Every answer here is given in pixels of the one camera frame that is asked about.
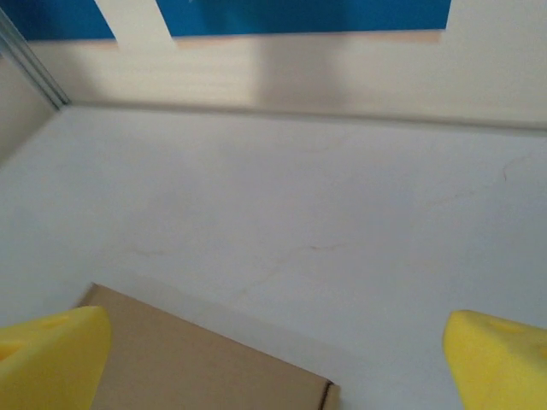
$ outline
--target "brown cardboard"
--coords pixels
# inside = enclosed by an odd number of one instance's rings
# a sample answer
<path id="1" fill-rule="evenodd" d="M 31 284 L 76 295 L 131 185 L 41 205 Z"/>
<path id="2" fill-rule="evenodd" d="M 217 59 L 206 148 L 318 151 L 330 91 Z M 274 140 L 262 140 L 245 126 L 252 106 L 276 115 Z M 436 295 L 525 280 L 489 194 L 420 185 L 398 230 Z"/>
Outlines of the brown cardboard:
<path id="1" fill-rule="evenodd" d="M 92 410 L 336 410 L 329 380 L 94 284 L 112 350 Z"/>

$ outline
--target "white wall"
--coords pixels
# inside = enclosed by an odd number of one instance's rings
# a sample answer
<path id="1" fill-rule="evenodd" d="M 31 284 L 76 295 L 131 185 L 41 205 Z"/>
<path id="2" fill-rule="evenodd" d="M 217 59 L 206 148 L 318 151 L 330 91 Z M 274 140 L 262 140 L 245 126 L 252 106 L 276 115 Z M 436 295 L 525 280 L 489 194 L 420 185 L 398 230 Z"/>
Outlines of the white wall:
<path id="1" fill-rule="evenodd" d="M 51 106 L 0 57 L 0 160 L 52 115 Z"/>
<path id="2" fill-rule="evenodd" d="M 438 41 L 435 33 L 425 39 L 422 33 L 405 41 L 358 34 L 173 43 L 150 7 L 135 8 L 131 0 L 102 6 L 119 34 L 118 45 L 35 44 L 34 49 L 79 102 L 547 126 L 544 0 L 453 0 L 448 29 Z M 141 35 L 136 22 L 148 23 L 150 15 L 155 28 Z"/>
<path id="3" fill-rule="evenodd" d="M 451 310 L 547 327 L 545 137 L 68 108 L 0 171 L 0 326 L 95 281 L 330 378 L 344 410 L 462 410 Z"/>

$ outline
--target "white floor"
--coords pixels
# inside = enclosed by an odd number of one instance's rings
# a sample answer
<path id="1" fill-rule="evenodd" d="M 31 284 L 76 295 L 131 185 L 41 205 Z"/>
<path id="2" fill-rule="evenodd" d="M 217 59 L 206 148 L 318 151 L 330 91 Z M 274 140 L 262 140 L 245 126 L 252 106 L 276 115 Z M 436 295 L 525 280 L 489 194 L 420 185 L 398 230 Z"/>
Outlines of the white floor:
<path id="1" fill-rule="evenodd" d="M 547 138 L 70 108 L 0 171 L 0 325 L 97 281 L 342 385 L 457 409 L 467 308 L 547 326 Z"/>

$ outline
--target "crack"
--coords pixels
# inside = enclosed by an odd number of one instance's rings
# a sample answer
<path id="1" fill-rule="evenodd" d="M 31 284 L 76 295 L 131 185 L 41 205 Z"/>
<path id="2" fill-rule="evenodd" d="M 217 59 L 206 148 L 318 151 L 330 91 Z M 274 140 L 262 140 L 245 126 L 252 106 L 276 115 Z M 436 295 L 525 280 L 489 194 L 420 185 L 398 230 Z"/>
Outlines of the crack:
<path id="1" fill-rule="evenodd" d="M 505 182 L 507 182 L 507 171 L 511 168 L 511 167 L 514 167 L 515 165 L 519 165 L 521 164 L 522 162 L 526 162 L 527 160 L 529 160 L 530 158 L 532 158 L 534 152 L 530 152 L 528 153 L 527 155 L 523 155 L 523 156 L 519 156 L 518 158 L 514 158 L 513 160 L 509 161 L 507 164 L 505 164 L 503 166 L 503 169 L 502 169 L 502 175 L 503 175 L 503 180 Z"/>
<path id="2" fill-rule="evenodd" d="M 335 141 L 328 142 L 325 146 L 315 149 L 297 149 L 304 154 L 320 154 L 335 149 L 342 148 L 352 137 L 353 131 L 345 131 L 341 136 L 337 137 Z"/>
<path id="3" fill-rule="evenodd" d="M 428 188 L 426 188 L 424 190 L 424 193 L 423 195 L 426 195 L 428 194 L 429 192 L 431 192 L 432 190 L 438 188 L 439 186 L 441 186 L 442 184 L 444 184 L 445 182 L 449 181 L 451 178 L 453 177 L 452 174 L 442 178 L 440 181 L 436 182 L 435 185 L 432 184 L 432 186 L 429 186 Z"/>
<path id="4" fill-rule="evenodd" d="M 519 156 L 517 158 L 514 158 L 513 160 L 509 161 L 507 164 L 505 164 L 502 168 L 502 175 L 503 175 L 503 180 L 505 182 L 507 182 L 507 171 L 516 166 L 516 165 L 519 165 L 521 164 L 522 162 L 526 162 L 530 159 L 532 159 L 537 153 L 538 151 L 541 149 L 541 147 L 544 147 L 545 145 L 547 144 L 547 141 L 543 142 L 542 144 L 540 144 L 536 149 L 528 152 L 526 155 L 522 155 L 522 156 Z"/>
<path id="5" fill-rule="evenodd" d="M 236 303 L 238 303 L 242 298 L 247 296 L 252 290 L 264 285 L 266 282 L 270 281 L 272 278 L 277 276 L 279 273 L 281 273 L 283 267 L 289 263 L 294 258 L 298 257 L 302 252 L 306 251 L 312 251 L 312 252 L 333 252 L 335 250 L 344 248 L 348 245 L 348 243 L 335 243 L 334 245 L 328 245 L 328 246 L 299 246 L 298 248 L 294 248 L 293 250 L 289 251 L 284 257 L 279 258 L 275 266 L 264 276 L 263 278 L 259 278 L 247 286 L 245 286 L 242 290 L 238 290 L 234 292 L 234 294 L 229 298 L 229 300 L 226 303 L 226 306 L 233 307 Z M 194 320 L 201 319 L 205 314 L 209 312 L 209 309 L 205 309 L 203 312 L 198 313 Z"/>
<path id="6" fill-rule="evenodd" d="M 161 250 L 161 249 L 158 249 L 158 250 L 148 250 L 148 249 L 141 249 L 141 248 L 137 248 L 135 246 L 130 246 L 130 247 L 127 247 L 127 249 L 125 249 L 125 252 L 124 253 L 127 253 L 127 254 L 134 254 L 134 255 L 138 255 L 138 256 L 144 256 L 146 258 L 150 258 L 152 256 L 165 256 L 165 255 L 169 255 L 172 253 L 172 251 L 167 251 L 167 250 Z"/>
<path id="7" fill-rule="evenodd" d="M 457 192 L 454 195 L 445 196 L 443 198 L 436 199 L 435 201 L 430 201 L 430 202 L 425 204 L 424 208 L 428 211 L 431 208 L 439 207 L 439 206 L 445 205 L 446 203 L 456 201 L 458 199 L 470 198 L 470 197 L 475 196 L 475 195 L 477 195 L 477 194 L 479 194 L 479 193 L 481 193 L 485 190 L 489 190 L 492 186 L 494 186 L 494 184 L 482 185 L 479 188 L 474 189 L 474 190 L 460 191 L 460 192 Z"/>

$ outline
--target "blue poster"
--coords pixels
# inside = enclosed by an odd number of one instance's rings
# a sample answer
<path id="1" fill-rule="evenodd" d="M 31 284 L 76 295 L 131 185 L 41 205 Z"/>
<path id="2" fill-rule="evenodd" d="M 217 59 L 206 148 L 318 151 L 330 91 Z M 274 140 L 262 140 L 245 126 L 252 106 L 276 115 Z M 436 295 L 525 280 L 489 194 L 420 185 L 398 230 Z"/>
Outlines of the blue poster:
<path id="1" fill-rule="evenodd" d="M 28 41 L 114 39 L 94 0 L 0 0 L 0 8 Z"/>
<path id="2" fill-rule="evenodd" d="M 450 0 L 157 0 L 173 37 L 446 28 Z"/>

